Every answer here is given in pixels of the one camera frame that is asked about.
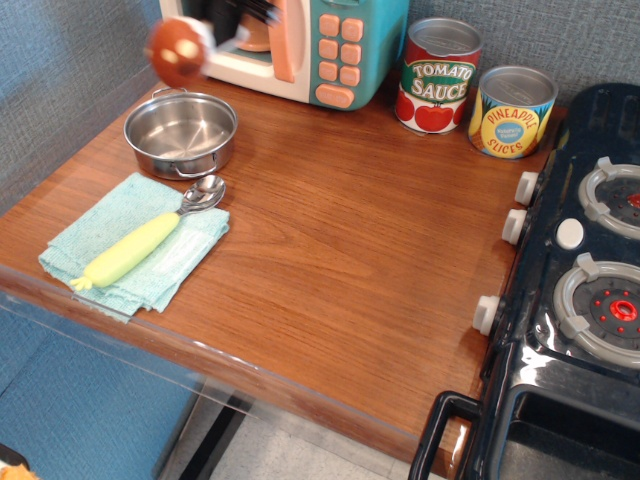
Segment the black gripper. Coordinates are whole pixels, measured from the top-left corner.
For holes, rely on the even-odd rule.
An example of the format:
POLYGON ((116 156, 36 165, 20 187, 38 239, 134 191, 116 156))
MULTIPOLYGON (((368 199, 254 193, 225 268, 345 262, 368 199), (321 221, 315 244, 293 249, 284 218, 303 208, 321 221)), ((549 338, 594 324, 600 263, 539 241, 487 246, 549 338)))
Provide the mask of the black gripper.
POLYGON ((202 21, 211 30, 217 50, 233 49, 237 42, 237 31, 243 15, 249 15, 266 25, 281 21, 281 10, 268 0, 209 0, 200 7, 202 21))

